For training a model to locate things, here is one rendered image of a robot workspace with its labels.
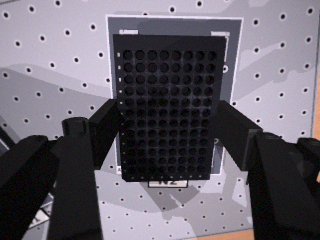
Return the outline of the grey perforated base plate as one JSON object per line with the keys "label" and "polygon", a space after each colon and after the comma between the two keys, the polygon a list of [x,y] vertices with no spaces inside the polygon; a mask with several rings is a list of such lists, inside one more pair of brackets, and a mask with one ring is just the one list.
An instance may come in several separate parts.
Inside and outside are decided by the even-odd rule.
{"label": "grey perforated base plate", "polygon": [[[320,0],[0,0],[0,127],[16,144],[57,140],[62,121],[111,99],[106,17],[244,17],[231,105],[289,143],[314,138]],[[148,188],[95,171],[104,240],[189,240],[253,230],[248,172],[225,149],[221,175]]]}

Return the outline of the white name plate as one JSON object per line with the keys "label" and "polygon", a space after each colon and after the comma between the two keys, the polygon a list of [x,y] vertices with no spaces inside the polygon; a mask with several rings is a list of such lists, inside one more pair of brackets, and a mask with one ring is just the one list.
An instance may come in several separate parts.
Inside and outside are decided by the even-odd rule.
{"label": "white name plate", "polygon": [[148,182],[148,188],[188,188],[188,181]]}
{"label": "white name plate", "polygon": [[49,217],[50,215],[43,208],[40,208],[29,229],[48,221]]}

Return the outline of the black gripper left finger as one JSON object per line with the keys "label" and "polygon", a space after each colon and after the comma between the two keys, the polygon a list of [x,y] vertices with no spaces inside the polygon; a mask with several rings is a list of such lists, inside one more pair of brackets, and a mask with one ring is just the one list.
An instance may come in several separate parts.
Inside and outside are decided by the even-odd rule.
{"label": "black gripper left finger", "polygon": [[57,140],[28,136],[0,156],[0,240],[23,239],[55,182],[46,240],[104,240],[94,170],[119,131],[117,99],[62,128]]}

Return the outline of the black well plate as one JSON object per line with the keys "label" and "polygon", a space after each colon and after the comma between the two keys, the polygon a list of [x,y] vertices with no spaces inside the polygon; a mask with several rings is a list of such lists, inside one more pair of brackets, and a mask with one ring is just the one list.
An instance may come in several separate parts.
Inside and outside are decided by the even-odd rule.
{"label": "black well plate", "polygon": [[124,181],[210,180],[226,42],[113,34]]}

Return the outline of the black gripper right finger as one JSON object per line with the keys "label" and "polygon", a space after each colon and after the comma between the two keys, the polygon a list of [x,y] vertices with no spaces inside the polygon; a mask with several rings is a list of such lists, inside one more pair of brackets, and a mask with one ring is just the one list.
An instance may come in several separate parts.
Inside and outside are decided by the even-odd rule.
{"label": "black gripper right finger", "polygon": [[286,142],[225,100],[215,134],[248,172],[254,240],[320,240],[320,141]]}

